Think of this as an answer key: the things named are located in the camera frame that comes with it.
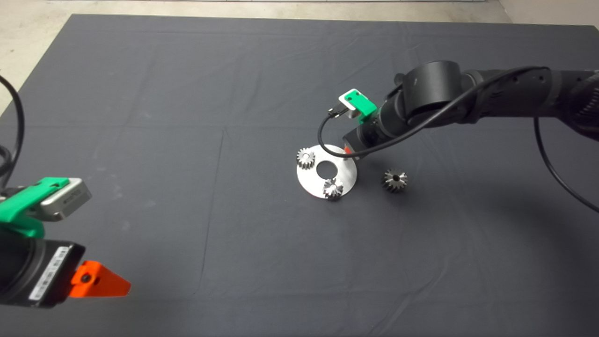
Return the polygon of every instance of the gear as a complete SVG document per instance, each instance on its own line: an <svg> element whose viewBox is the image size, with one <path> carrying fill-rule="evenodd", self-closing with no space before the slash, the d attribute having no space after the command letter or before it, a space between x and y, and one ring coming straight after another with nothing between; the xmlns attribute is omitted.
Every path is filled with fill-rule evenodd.
<svg viewBox="0 0 599 337"><path fill-rule="evenodd" d="M391 193L397 193L408 185L408 176L399 170L387 170L383 175L383 187Z"/></svg>
<svg viewBox="0 0 599 337"><path fill-rule="evenodd" d="M343 194L343 182L336 178L327 179L322 187L322 192L328 200L336 200Z"/></svg>
<svg viewBox="0 0 599 337"><path fill-rule="evenodd" d="M304 148L298 151L298 166L304 170L313 167L315 159L314 152L310 151L310 149Z"/></svg>

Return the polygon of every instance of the white label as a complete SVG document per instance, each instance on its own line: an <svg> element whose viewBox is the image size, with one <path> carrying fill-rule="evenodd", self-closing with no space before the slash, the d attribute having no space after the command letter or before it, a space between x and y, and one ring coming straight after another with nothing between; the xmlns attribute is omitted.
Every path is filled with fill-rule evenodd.
<svg viewBox="0 0 599 337"><path fill-rule="evenodd" d="M58 249L54 253L54 256L50 259L50 263L48 263L46 269L41 274L40 279L35 284L35 288L31 292L31 294L29 294L30 300L37 301L44 297L46 290L48 290L48 286L52 282L52 279L54 278L56 271L58 270L58 268L60 268L60 265L62 264L62 261L65 259L65 256L68 253L68 251L68 247L58 247Z"/></svg>

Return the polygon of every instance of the floor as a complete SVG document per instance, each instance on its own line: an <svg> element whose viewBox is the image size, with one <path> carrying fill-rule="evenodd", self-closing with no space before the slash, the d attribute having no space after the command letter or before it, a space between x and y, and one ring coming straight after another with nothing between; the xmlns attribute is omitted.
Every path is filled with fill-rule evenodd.
<svg viewBox="0 0 599 337"><path fill-rule="evenodd" d="M17 89L73 13L599 26L599 19L593 15L599 13L597 0L376 3L0 0L0 13L3 13L0 74ZM0 113L9 103L8 93L0 91Z"/></svg>

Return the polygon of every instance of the metal plate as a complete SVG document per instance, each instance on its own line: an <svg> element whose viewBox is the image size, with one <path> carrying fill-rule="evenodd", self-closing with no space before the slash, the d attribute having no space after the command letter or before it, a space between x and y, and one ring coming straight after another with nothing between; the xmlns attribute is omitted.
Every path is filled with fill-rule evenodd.
<svg viewBox="0 0 599 337"><path fill-rule="evenodd" d="M326 145L326 147L329 150L340 154L345 153L343 149L334 145ZM321 178L316 171L318 164L323 161L330 161L336 166L337 175L335 176L335 179L343 183L343 193L341 196L346 195L352 190L358 178L358 169L356 168L356 163L353 159L332 156L326 153L320 145L312 146L310 151L314 152L314 166L308 169L297 166L299 183L306 191L308 191L308 193L318 198L325 198L322 187L324 186L326 179Z"/></svg>

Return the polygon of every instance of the black cable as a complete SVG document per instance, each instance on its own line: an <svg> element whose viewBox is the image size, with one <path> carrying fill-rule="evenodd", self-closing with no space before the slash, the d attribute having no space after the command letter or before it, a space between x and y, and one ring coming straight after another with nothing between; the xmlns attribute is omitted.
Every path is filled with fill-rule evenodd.
<svg viewBox="0 0 599 337"><path fill-rule="evenodd" d="M555 180L557 180L557 182L568 193L570 193L574 198L576 198L576 200L580 201L581 203L585 204L590 209L599 213L599 207L597 207L597 205L592 204L590 201L583 198L580 194L578 194L575 190L573 190L572 187L568 186L568 184L561 179L561 177L559 176L557 171L555 171L555 168L553 168L553 165L549 161L549 157L547 157L547 152L545 152L545 147L543 146L543 139L541 138L541 129L539 127L539 118L535 117L533 122L534 122L534 135L535 135L535 138L537 139L537 145L539 146L539 152L541 153L541 157L543 157L543 162L545 163L545 166L547 166L547 169L549 170L551 175L555 178Z"/></svg>
<svg viewBox="0 0 599 337"><path fill-rule="evenodd" d="M354 157L363 157L365 155L371 154L373 152L377 152L380 151L382 149L386 149L392 145L395 145L411 136L413 136L415 133L417 133L418 131L424 129L427 125L429 125L430 123L434 122L437 118L439 118L440 116L442 116L443 114L445 114L447 111L452 110L453 108L455 108L457 105L461 104L464 100L470 98L472 95L476 94L479 90L484 89L486 87L488 87L489 85L504 79L506 77L511 77L514 76L516 74L519 73L523 73L525 71L530 71L530 70L540 70L540 69L549 69L548 67L539 67L539 66L528 66L528 67L519 67L519 68L514 68L514 69L510 69L510 70L505 70L502 71L501 73L490 77L489 79L479 83L476 86L473 86L472 88L466 90L463 94L461 94L460 96L458 96L457 98L455 98L453 101L451 101L450 103L447 103L441 110L437 111L436 113L434 113L433 115L431 115L429 118L425 119L424 121L422 121L420 124L418 124L417 126L413 127L412 129L410 129L409 131L407 131L406 133L402 134L401 136L392 139L388 142L385 142L383 144L379 144L377 146L373 146L372 148L363 150L363 151L359 151L359 152L354 152L351 154L339 154L336 152L333 152L329 149L326 148L324 142L322 141L322 130L325 127L326 122L328 122L330 119L334 118L334 115L327 115L327 117L322 121L322 123L320 124L320 127L318 128L318 143L320 144L320 146L322 147L322 149L335 157L340 157L340 158L354 158Z"/></svg>
<svg viewBox="0 0 599 337"><path fill-rule="evenodd" d="M0 76L0 83L6 87L12 96L15 111L17 113L17 139L14 144L13 152L11 153L7 148L0 146L0 157L4 159L4 162L0 166L0 189L4 189L10 176L13 174L17 160L19 160L19 156L21 155L21 147L23 146L23 139L25 138L25 114L23 112L21 98L15 88L2 76Z"/></svg>

